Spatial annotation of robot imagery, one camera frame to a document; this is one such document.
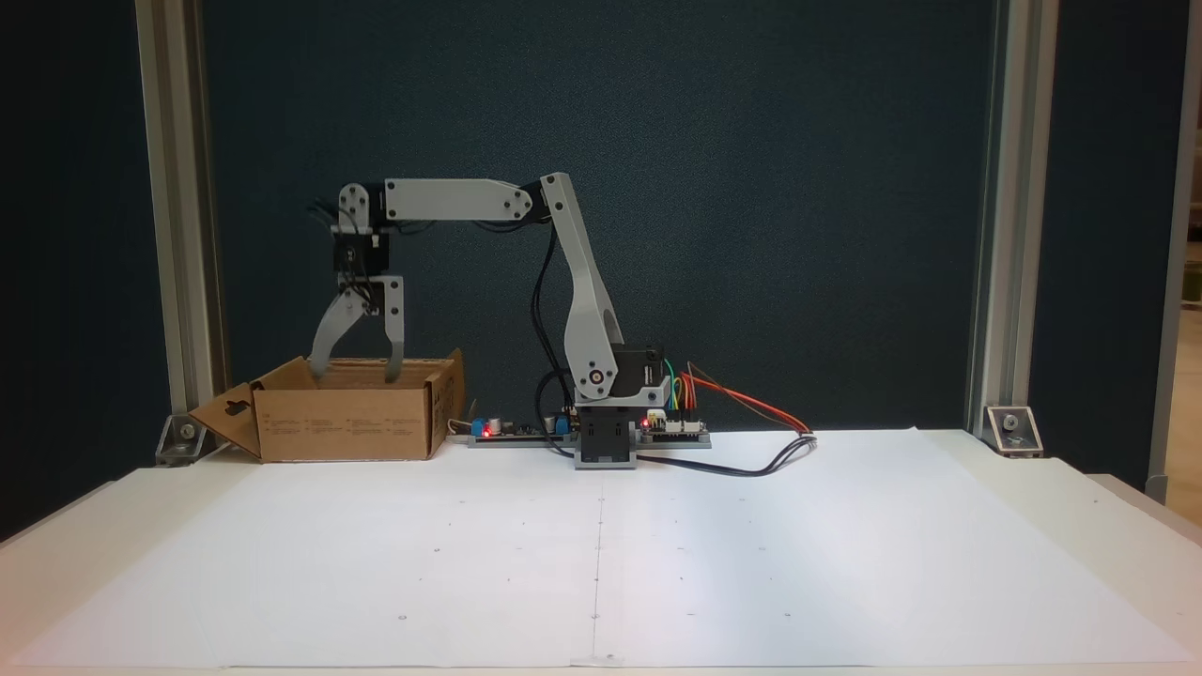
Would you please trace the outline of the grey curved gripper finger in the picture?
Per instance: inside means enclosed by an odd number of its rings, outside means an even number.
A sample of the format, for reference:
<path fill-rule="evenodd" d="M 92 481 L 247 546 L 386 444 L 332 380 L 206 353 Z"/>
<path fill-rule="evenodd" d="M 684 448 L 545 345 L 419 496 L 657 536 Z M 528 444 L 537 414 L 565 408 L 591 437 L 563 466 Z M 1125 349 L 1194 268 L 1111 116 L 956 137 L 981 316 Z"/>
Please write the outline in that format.
<path fill-rule="evenodd" d="M 361 293 L 351 290 L 344 290 L 339 292 L 334 300 L 331 300 L 326 312 L 321 320 L 319 320 L 319 326 L 313 340 L 313 350 L 309 354 L 309 367 L 313 370 L 313 376 L 316 380 L 321 380 L 325 376 L 328 364 L 331 364 L 331 354 L 333 354 L 334 348 L 338 342 L 343 339 L 349 330 L 362 318 L 371 315 L 374 312 L 374 303 L 371 300 L 365 300 Z"/>

